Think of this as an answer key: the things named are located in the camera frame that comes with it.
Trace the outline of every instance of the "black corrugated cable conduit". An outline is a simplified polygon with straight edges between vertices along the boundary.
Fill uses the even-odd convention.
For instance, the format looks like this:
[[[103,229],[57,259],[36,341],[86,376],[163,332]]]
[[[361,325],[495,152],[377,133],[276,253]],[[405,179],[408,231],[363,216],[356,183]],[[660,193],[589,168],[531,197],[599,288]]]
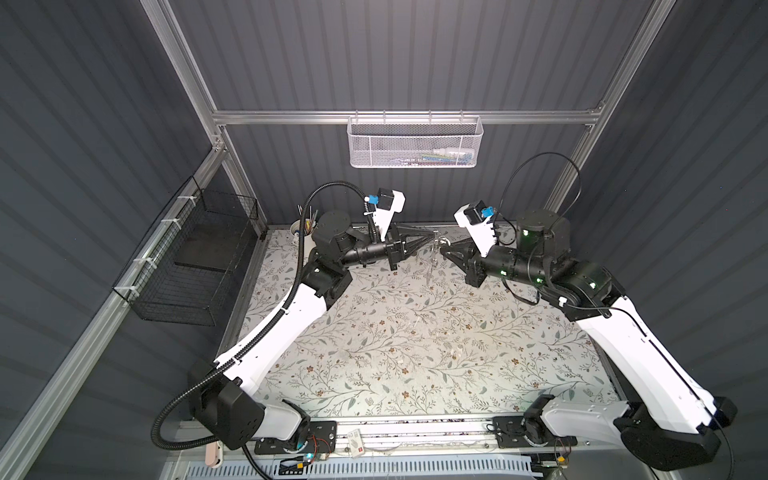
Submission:
[[[304,222],[306,222],[307,218],[306,215],[310,211],[310,202],[312,199],[317,195],[318,192],[321,190],[327,188],[327,187],[347,187],[351,190],[353,190],[356,194],[360,196],[360,198],[363,200],[363,207],[365,209],[365,215],[366,215],[366,221],[368,224],[368,235],[371,237],[371,241],[376,243],[379,241],[378,235],[376,234],[376,227],[373,224],[373,217],[371,216],[371,209],[368,202],[365,201],[366,195],[360,190],[359,187],[357,187],[355,184],[351,184],[350,182],[345,182],[343,180],[336,180],[332,182],[328,182],[327,184],[320,185],[313,191],[304,201],[304,209],[301,216],[301,223],[300,225],[304,225]],[[283,308],[281,310],[278,310],[278,312],[275,314],[275,316],[270,320],[270,322],[250,341],[248,344],[246,344],[238,353],[235,353],[234,357],[230,359],[229,361],[225,362],[223,365],[218,366],[213,372],[209,373],[205,378],[203,378],[201,381],[199,381],[196,385],[191,386],[189,389],[187,389],[185,392],[181,393],[179,396],[177,396],[175,399],[171,400],[157,415],[157,418],[155,418],[154,422],[152,423],[152,429],[150,431],[150,438],[152,439],[152,443],[155,444],[155,446],[160,447],[163,450],[186,450],[186,449],[193,449],[196,447],[200,447],[202,445],[207,445],[211,442],[215,442],[218,439],[211,435],[208,437],[203,437],[202,439],[196,439],[196,440],[189,440],[187,442],[169,442],[168,440],[164,439],[160,433],[161,426],[163,425],[163,422],[165,422],[165,419],[170,415],[170,413],[178,407],[189,395],[191,395],[193,392],[196,392],[199,389],[202,389],[206,385],[209,385],[212,383],[215,379],[219,378],[226,372],[231,366],[235,364],[236,361],[241,360],[258,342],[261,341],[264,336],[269,333],[269,331],[277,324],[277,322],[280,321],[280,319],[285,314],[286,310],[288,310],[288,307],[293,302],[293,298],[296,297],[296,292],[299,290],[299,285],[301,285],[301,273],[302,269],[304,267],[304,229],[299,228],[299,259],[297,261],[297,268],[296,268],[296,277],[293,279],[293,286],[290,289],[290,292],[288,293],[288,297],[286,297],[285,303],[283,303]]]

